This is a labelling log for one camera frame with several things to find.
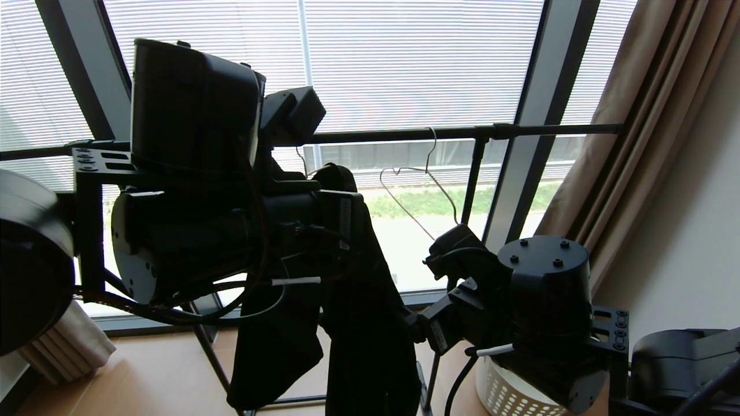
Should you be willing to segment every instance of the laundry basket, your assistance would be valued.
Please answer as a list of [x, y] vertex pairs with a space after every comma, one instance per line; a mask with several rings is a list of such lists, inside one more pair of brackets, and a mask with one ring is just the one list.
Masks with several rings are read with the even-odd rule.
[[490, 357], [478, 360], [478, 397], [493, 416], [560, 416], [566, 410]]

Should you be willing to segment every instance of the curtain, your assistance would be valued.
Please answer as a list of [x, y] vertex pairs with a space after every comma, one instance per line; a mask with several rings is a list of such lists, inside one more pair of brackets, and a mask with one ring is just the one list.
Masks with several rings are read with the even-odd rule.
[[681, 149], [739, 18], [735, 1], [636, 5], [592, 120], [624, 128], [586, 138], [536, 231], [591, 252], [592, 294]]
[[49, 382], [72, 381], [102, 367], [115, 346], [77, 301], [59, 322], [18, 352]]

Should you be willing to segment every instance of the wall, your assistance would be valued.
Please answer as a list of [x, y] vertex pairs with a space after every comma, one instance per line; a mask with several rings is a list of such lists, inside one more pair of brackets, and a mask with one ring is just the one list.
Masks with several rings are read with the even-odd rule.
[[663, 329], [740, 326], [740, 28], [653, 206], [594, 303]]
[[17, 352], [0, 357], [0, 400], [15, 386], [28, 368], [28, 363]]

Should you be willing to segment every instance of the floor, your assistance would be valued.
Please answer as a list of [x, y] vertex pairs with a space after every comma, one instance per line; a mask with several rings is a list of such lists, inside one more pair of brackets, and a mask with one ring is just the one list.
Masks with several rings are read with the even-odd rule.
[[[324, 351], [329, 337], [320, 332]], [[45, 415], [234, 415], [200, 344], [193, 334], [119, 338], [118, 350], [97, 374], [61, 386], [42, 383], [26, 400], [18, 416]], [[236, 331], [219, 333], [214, 348], [221, 365], [230, 376], [233, 367]], [[440, 362], [432, 409], [442, 415], [449, 389], [467, 357], [468, 345], [458, 344]], [[417, 345], [417, 359], [428, 378], [432, 351]], [[284, 395], [321, 395], [326, 388], [328, 354]], [[452, 414], [487, 416], [475, 392], [475, 371], [465, 379], [455, 397]], [[605, 395], [587, 416], [606, 415]], [[323, 406], [273, 407], [258, 412], [265, 416], [323, 415]]]

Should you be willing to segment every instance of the grass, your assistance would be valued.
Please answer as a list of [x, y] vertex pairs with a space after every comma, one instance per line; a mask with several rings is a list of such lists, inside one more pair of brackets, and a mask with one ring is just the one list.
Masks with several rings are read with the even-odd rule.
[[[545, 182], [540, 184], [537, 187], [537, 192], [534, 194], [534, 200], [532, 201], [530, 210], [544, 211], [547, 209], [559, 186], [559, 182]], [[465, 190], [462, 188], [450, 189], [448, 190], [448, 194], [457, 206], [459, 217], [463, 210]], [[449, 201], [436, 187], [422, 191], [395, 191], [393, 195], [414, 216], [450, 215], [452, 213], [452, 206]], [[472, 214], [488, 213], [491, 208], [491, 199], [493, 196], [494, 187], [479, 187], [473, 199]], [[374, 218], [399, 218], [406, 216], [406, 213], [388, 194], [376, 198], [367, 198], [365, 202]]]

